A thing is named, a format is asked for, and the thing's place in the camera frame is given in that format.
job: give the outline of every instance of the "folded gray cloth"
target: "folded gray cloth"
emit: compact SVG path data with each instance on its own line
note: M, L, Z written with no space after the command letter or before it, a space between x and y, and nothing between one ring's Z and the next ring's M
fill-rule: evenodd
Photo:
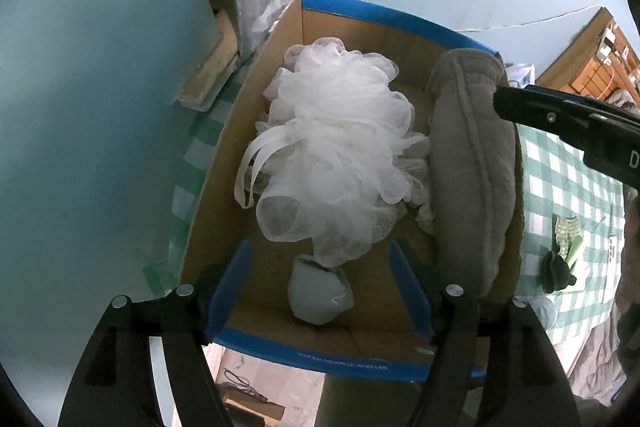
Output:
M427 84L435 99L430 167L438 271L477 297L498 275L515 206L515 129L493 104L505 75L500 58L452 50Z

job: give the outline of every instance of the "screw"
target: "screw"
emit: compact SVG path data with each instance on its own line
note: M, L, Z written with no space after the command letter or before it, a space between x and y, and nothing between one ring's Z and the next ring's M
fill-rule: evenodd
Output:
M193 286L190 284L181 284L175 289L180 297L187 297L193 293Z
M460 297L465 292L462 286L458 286L457 284L450 284L445 288L445 291L452 297Z
M117 297L114 297L113 300L111 301L111 306L113 306L116 309L124 308L124 306L127 305L127 302L128 302L128 299L126 295L118 295Z

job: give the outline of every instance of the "crumpled plastic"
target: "crumpled plastic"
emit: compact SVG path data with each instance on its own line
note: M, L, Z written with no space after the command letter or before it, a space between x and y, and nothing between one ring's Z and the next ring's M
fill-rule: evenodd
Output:
M536 81L536 68L533 64L513 64L506 68L506 73L511 87L527 87Z
M344 270L319 266L309 255L299 255L293 261L287 296L293 314L316 326L353 308L353 292Z
M545 330L549 330L556 323L558 310L548 297L516 296L513 298L513 302L519 308L524 308L527 304L530 305Z
M269 114L256 123L235 197L248 208L261 192L267 239L310 237L315 261L339 266L384 239L405 203L430 200L428 138L412 131L413 105L389 89L398 67L383 55L322 38L292 46L284 65L264 91Z

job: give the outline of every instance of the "plastic bag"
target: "plastic bag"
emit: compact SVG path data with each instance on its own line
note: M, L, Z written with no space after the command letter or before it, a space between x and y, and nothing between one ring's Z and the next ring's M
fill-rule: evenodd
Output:
M506 72L511 87L526 87L536 81L536 68L533 64L513 64Z
M258 188L264 236L310 237L315 260L335 267L389 234L398 203L428 200L428 140L411 131L414 107L388 88L398 68L382 55L324 38L291 47L284 59L264 91L270 111L256 124L235 196L248 208Z

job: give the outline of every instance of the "table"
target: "table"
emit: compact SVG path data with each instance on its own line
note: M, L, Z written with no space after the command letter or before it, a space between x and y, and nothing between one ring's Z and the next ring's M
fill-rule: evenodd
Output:
M551 248L552 216L580 217L584 230L586 282L549 298L558 319L547 331L557 344L597 326L605 320L613 295L605 295L607 279L615 288L620 278L620 252L624 235L622 183L582 163L582 151L557 136L518 126L524 167L525 230L520 254L522 268L518 295L544 295L538 279L540 261ZM609 237L614 237L617 255L609 269Z

